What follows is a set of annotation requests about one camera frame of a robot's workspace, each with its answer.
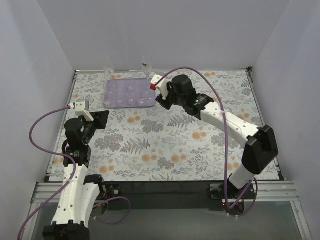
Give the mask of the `tall clear champagne flute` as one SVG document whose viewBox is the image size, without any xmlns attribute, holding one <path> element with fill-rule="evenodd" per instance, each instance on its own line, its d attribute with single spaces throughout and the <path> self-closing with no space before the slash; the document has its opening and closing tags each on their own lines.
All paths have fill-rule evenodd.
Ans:
<svg viewBox="0 0 320 240">
<path fill-rule="evenodd" d="M 151 79 L 152 70 L 153 70 L 151 58 L 148 56 L 143 56 L 141 63 L 142 63 L 142 71 L 144 72 L 147 80 L 149 81 Z"/>
</svg>

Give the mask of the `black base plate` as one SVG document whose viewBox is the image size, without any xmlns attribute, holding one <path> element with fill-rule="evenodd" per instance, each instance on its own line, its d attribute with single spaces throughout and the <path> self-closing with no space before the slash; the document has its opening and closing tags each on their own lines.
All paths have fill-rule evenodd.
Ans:
<svg viewBox="0 0 320 240">
<path fill-rule="evenodd" d="M 115 197 L 125 197 L 131 202 L 133 210 L 175 210 L 175 209 L 206 209 L 209 211 L 223 211 L 225 209 L 224 182 L 217 188 L 207 189 L 207 196 L 203 193 L 183 195 L 175 194 L 142 194 L 142 195 L 120 195 L 120 186 L 113 189 L 102 183 L 103 192 L 97 200 L 107 200 Z"/>
</svg>

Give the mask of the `lilac plastic tray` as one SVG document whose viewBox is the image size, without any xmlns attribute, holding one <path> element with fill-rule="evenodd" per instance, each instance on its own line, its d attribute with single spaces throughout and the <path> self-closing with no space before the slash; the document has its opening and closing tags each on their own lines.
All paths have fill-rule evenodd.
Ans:
<svg viewBox="0 0 320 240">
<path fill-rule="evenodd" d="M 154 100 L 148 101 L 146 107 L 139 107 L 138 106 L 138 99 L 142 97 L 142 90 L 143 87 L 146 85 L 149 85 L 150 87 L 150 81 L 147 78 L 124 78 L 124 79 L 114 79 L 117 80 L 117 90 L 122 91 L 127 95 L 127 89 L 126 85 L 128 84 L 134 84 L 135 87 L 135 92 L 136 92 L 136 103 L 134 106 L 130 106 L 128 104 L 127 98 L 125 100 L 125 104 L 121 107 L 117 106 L 117 101 L 116 101 L 116 106 L 113 108 L 107 108 L 107 109 L 123 109 L 123 108 L 151 108 L 156 104 L 156 92 L 154 91 Z"/>
</svg>

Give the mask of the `clear stemmed wine glass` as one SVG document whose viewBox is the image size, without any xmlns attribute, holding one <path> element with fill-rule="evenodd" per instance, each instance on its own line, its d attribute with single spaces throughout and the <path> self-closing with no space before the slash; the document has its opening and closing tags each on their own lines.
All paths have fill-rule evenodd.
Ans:
<svg viewBox="0 0 320 240">
<path fill-rule="evenodd" d="M 102 58 L 102 66 L 105 80 L 108 81 L 112 78 L 113 73 L 115 72 L 115 68 L 109 56 L 104 55 Z"/>
</svg>

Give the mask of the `floral patterned table mat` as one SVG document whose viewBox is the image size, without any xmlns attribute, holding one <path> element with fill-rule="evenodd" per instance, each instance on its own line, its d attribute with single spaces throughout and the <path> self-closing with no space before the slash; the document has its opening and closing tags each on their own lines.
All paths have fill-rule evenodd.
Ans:
<svg viewBox="0 0 320 240">
<path fill-rule="evenodd" d="M 202 71 L 219 94 L 224 109 L 263 126 L 245 70 Z M 91 112 L 105 110 L 102 72 L 78 74 L 71 102 L 87 99 Z M 97 130 L 87 175 L 105 181 L 223 180 L 225 134 L 189 116 L 183 108 L 111 109 L 105 130 Z"/>
</svg>

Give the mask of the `aluminium frame rail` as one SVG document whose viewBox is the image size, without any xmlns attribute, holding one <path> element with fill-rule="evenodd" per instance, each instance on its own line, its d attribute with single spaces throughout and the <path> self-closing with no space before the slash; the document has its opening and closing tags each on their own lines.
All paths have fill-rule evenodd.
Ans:
<svg viewBox="0 0 320 240">
<path fill-rule="evenodd" d="M 120 195 L 160 195 L 204 194 L 207 189 L 216 189 L 222 181 L 107 181 L 105 184 L 112 189 L 120 186 Z M 44 202 L 62 186 L 61 182 L 38 183 L 35 186 L 31 201 Z M 292 181 L 263 180 L 258 187 L 253 187 L 252 193 L 257 192 L 258 202 L 295 202 L 300 196 Z"/>
</svg>

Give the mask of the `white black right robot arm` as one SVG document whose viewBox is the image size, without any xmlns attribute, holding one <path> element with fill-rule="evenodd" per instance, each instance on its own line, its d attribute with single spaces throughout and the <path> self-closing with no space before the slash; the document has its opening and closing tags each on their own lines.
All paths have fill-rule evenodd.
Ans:
<svg viewBox="0 0 320 240">
<path fill-rule="evenodd" d="M 213 98 L 197 93 L 192 81 L 186 75 L 178 75 L 167 80 L 155 75 L 150 81 L 152 90 L 159 90 L 156 101 L 165 109 L 180 106 L 184 111 L 200 121 L 210 124 L 222 132 L 227 139 L 232 138 L 244 150 L 240 167 L 226 176 L 221 186 L 227 198 L 238 198 L 248 184 L 279 154 L 272 127 L 248 123 L 234 114 L 223 110 Z"/>
</svg>

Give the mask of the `clear ribbed tumbler glass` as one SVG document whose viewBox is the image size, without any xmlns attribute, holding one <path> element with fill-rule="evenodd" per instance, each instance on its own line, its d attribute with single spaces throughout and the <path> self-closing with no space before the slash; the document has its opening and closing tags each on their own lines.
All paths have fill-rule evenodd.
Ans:
<svg viewBox="0 0 320 240">
<path fill-rule="evenodd" d="M 103 89 L 106 93 L 114 92 L 118 89 L 118 81 L 116 79 L 110 79 L 104 82 Z"/>
</svg>

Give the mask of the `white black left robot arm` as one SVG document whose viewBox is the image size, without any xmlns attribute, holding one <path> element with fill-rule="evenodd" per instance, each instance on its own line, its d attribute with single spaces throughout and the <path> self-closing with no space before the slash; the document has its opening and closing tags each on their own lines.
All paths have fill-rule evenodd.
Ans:
<svg viewBox="0 0 320 240">
<path fill-rule="evenodd" d="M 92 150 L 89 146 L 97 130 L 106 128 L 110 112 L 93 112 L 92 121 L 84 116 L 71 118 L 64 124 L 66 141 L 63 153 L 63 183 L 59 203 L 52 222 L 43 228 L 45 240 L 88 240 L 89 219 L 97 199 L 106 195 L 103 177 L 88 175 Z"/>
</svg>

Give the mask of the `short clear tumbler glass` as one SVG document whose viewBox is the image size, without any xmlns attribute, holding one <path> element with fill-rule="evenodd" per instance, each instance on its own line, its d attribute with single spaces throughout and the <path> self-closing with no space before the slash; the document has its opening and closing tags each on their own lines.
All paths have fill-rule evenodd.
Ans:
<svg viewBox="0 0 320 240">
<path fill-rule="evenodd" d="M 116 105 L 118 107 L 121 107 L 126 102 L 126 94 L 123 91 L 118 91 L 116 93 Z"/>
</svg>

